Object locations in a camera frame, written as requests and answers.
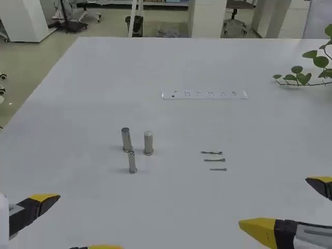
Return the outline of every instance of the white table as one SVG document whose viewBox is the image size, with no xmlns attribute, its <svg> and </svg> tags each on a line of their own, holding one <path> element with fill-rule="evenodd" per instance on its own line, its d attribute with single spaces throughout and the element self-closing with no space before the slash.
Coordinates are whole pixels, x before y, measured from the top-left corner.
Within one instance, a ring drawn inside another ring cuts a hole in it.
<svg viewBox="0 0 332 249">
<path fill-rule="evenodd" d="M 240 219 L 331 225 L 332 203 L 305 178 L 332 175 L 332 88 L 271 81 L 293 64 L 313 68 L 300 55 L 323 43 L 79 38 L 0 134 L 0 189 L 10 201 L 62 196 L 12 248 L 255 249 Z M 249 99 L 160 97 L 208 88 Z M 135 175 L 121 150 L 127 126 Z M 150 157 L 141 153 L 145 130 L 154 132 Z M 221 150 L 226 162 L 203 162 L 201 150 Z"/>
</svg>

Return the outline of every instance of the metal cylinder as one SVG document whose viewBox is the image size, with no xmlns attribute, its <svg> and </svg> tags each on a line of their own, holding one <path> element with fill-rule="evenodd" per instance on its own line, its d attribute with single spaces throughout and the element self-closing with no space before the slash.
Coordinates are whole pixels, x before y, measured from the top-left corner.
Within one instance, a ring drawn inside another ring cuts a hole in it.
<svg viewBox="0 0 332 249">
<path fill-rule="evenodd" d="M 153 134 L 151 131 L 144 132 L 144 151 L 147 156 L 151 156 L 154 152 L 153 149 Z"/>
<path fill-rule="evenodd" d="M 125 152 L 133 150 L 133 146 L 131 145 L 129 128 L 127 127 L 122 128 L 121 134 L 122 134 L 123 150 Z"/>
<path fill-rule="evenodd" d="M 137 172 L 136 163 L 135 163 L 135 152 L 129 151 L 128 152 L 128 159 L 129 159 L 129 173 L 135 174 Z"/>
</svg>

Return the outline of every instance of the gray floor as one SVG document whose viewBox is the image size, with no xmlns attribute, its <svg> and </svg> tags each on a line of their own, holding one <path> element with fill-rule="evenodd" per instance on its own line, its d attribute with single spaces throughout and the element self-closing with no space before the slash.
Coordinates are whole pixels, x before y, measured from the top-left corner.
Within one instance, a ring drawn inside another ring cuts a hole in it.
<svg viewBox="0 0 332 249">
<path fill-rule="evenodd" d="M 0 104 L 0 125 L 5 126 L 29 95 L 41 83 L 57 60 L 79 36 L 115 36 L 126 37 L 125 17 L 129 9 L 95 9 L 103 15 L 101 23 L 86 20 L 89 27 L 78 34 L 66 34 L 56 31 L 40 44 L 9 43 L 0 40 L 0 71 L 8 78 L 5 101 Z M 187 11 L 146 10 L 144 12 L 144 32 L 152 36 L 161 27 L 176 27 L 186 32 Z M 250 23 L 253 11 L 241 11 L 237 18 Z"/>
</svg>

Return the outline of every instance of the small metal rod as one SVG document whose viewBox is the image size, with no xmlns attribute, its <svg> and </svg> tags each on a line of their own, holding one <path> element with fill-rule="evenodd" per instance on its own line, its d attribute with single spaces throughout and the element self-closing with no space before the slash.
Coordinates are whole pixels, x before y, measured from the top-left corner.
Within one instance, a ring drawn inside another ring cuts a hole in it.
<svg viewBox="0 0 332 249">
<path fill-rule="evenodd" d="M 122 134 L 123 150 L 128 153 L 133 149 L 133 146 L 131 145 L 129 128 L 127 127 L 122 128 L 121 134 Z"/>
<path fill-rule="evenodd" d="M 223 159 L 204 159 L 204 162 L 225 162 L 226 160 Z"/>
<path fill-rule="evenodd" d="M 221 169 L 210 169 L 211 171 L 227 171 L 226 168 L 221 168 Z"/>
<path fill-rule="evenodd" d="M 143 153 L 147 156 L 151 156 L 154 152 L 153 148 L 153 134 L 151 131 L 144 133 L 144 150 Z"/>
<path fill-rule="evenodd" d="M 201 151 L 201 154 L 222 155 L 223 152 L 222 152 L 222 151 L 219 151 L 219 152 L 213 152 L 213 151 Z"/>
<path fill-rule="evenodd" d="M 137 167 L 135 163 L 135 152 L 130 151 L 128 152 L 128 159 L 129 159 L 129 173 L 135 174 L 137 172 Z"/>
</svg>

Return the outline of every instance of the white cabinet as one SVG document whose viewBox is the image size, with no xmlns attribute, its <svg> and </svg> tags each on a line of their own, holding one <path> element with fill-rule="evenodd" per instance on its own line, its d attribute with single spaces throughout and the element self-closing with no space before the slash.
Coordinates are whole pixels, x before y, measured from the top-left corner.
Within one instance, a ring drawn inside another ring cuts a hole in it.
<svg viewBox="0 0 332 249">
<path fill-rule="evenodd" d="M 0 18 L 11 42 L 38 43 L 51 33 L 39 0 L 0 0 Z"/>
<path fill-rule="evenodd" d="M 220 38 L 227 0 L 190 0 L 189 37 Z"/>
</svg>

